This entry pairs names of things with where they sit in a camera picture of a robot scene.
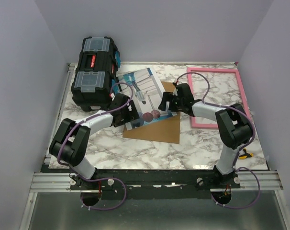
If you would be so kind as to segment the printed lantern photo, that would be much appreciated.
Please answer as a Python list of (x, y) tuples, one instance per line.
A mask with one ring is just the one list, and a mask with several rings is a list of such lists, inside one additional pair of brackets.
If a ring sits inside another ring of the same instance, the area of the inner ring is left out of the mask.
[(149, 125), (176, 116), (177, 113), (158, 109), (165, 92), (164, 86), (153, 68), (141, 69), (118, 76), (120, 82), (131, 85), (133, 102), (139, 118), (125, 124), (127, 130)]

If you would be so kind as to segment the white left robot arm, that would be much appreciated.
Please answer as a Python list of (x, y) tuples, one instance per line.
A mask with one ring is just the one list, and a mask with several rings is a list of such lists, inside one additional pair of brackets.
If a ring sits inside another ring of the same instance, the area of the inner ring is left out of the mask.
[(93, 189), (98, 183), (94, 174), (96, 168), (85, 157), (90, 136), (104, 128), (119, 127), (138, 118), (134, 101), (118, 93), (105, 110), (80, 120), (62, 120), (49, 146), (49, 153), (57, 158), (59, 164), (78, 173), (87, 189)]

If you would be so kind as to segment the pink picture frame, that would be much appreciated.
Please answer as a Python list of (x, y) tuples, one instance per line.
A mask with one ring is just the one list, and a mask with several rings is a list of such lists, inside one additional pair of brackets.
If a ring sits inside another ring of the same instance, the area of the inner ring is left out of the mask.
[(188, 68), (187, 81), (195, 99), (221, 105), (240, 103), (251, 117), (239, 71), (221, 68)]

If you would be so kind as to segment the brown fibreboard backing board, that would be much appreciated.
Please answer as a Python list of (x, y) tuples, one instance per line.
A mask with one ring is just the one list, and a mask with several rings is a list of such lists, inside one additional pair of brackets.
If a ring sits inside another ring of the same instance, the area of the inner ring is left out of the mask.
[[(171, 83), (162, 82), (165, 92), (172, 92), (175, 87)], [(146, 126), (123, 131), (124, 138), (139, 140), (158, 141), (166, 143), (179, 143), (180, 136), (180, 115), (151, 123)]]

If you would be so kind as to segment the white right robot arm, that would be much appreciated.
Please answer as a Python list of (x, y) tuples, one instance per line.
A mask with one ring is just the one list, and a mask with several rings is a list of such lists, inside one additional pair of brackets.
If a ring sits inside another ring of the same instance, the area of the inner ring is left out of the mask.
[(164, 92), (158, 106), (161, 111), (182, 112), (191, 117), (202, 117), (215, 121), (223, 142), (221, 156), (215, 168), (218, 171), (212, 175), (212, 183), (219, 188), (229, 183), (229, 176), (234, 172), (234, 166), (241, 148), (254, 137), (255, 130), (251, 120), (246, 115), (241, 104), (231, 106), (216, 105), (194, 99), (190, 86), (179, 84), (173, 92)]

